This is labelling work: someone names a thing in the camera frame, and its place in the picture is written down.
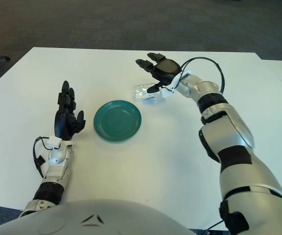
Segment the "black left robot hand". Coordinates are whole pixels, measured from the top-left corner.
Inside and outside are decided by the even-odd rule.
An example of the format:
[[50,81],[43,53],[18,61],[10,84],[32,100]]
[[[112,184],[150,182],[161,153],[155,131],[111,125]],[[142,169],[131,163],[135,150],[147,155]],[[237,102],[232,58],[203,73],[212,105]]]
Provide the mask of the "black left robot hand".
[[76,108],[74,89],[68,81],[64,81],[61,92],[58,95],[58,111],[54,120],[55,136],[63,141],[70,141],[74,134],[79,133],[85,127],[84,112],[74,114]]

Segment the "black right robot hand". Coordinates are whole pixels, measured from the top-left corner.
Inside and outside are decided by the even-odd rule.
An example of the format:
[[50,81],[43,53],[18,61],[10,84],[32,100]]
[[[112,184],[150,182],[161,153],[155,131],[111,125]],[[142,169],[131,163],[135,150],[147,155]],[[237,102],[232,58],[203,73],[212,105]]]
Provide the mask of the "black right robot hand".
[[159,91],[159,88],[168,86],[171,84],[173,78],[179,74],[182,69],[179,64],[171,59],[167,59],[164,55],[160,53],[148,53],[147,56],[156,62],[154,65],[150,61],[137,59],[136,63],[144,69],[146,72],[150,73],[152,77],[158,80],[158,83],[147,89],[149,94],[156,93]]

